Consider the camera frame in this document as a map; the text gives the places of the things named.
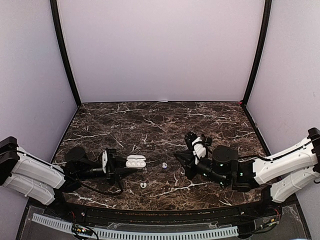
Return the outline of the white earbud charging case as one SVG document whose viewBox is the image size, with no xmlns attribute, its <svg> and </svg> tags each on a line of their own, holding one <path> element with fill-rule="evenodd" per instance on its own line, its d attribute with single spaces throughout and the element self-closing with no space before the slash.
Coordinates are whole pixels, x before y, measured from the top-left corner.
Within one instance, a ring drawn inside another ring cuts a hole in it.
<svg viewBox="0 0 320 240">
<path fill-rule="evenodd" d="M 125 166 L 130 169 L 143 169 L 146 165 L 146 157 L 143 155 L 129 155 L 125 162 Z"/>
</svg>

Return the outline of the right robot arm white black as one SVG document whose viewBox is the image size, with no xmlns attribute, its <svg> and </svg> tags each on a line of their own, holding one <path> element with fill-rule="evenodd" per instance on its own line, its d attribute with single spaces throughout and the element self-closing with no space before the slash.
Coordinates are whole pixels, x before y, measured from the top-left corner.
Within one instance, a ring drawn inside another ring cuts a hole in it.
<svg viewBox="0 0 320 240">
<path fill-rule="evenodd" d="M 174 157 L 189 180 L 201 175 L 223 189 L 249 192 L 285 176 L 263 189 L 263 200 L 255 205 L 255 213 L 260 217 L 266 217 L 275 203 L 284 202 L 320 177 L 320 131 L 316 127 L 309 129 L 308 136 L 294 146 L 266 157 L 239 156 L 237 150 L 225 145 L 209 150 L 212 139 L 193 132 L 187 133 L 184 140 L 187 149 L 175 152 Z"/>
</svg>

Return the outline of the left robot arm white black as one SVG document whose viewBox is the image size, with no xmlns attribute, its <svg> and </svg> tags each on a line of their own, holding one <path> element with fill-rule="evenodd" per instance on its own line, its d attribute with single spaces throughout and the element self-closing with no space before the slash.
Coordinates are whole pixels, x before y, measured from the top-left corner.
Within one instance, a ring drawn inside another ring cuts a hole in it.
<svg viewBox="0 0 320 240">
<path fill-rule="evenodd" d="M 58 217 L 67 218 L 71 208 L 59 199 L 59 193 L 71 193 L 81 187 L 95 191 L 82 181 L 98 178 L 120 186 L 123 178 L 147 165 L 143 155 L 123 158 L 115 149 L 106 149 L 101 154 L 101 161 L 93 162 L 80 146 L 67 152 L 65 160 L 63 166 L 46 162 L 26 152 L 15 137 L 9 136 L 0 142 L 0 184 L 43 205 L 51 205 Z"/>
</svg>

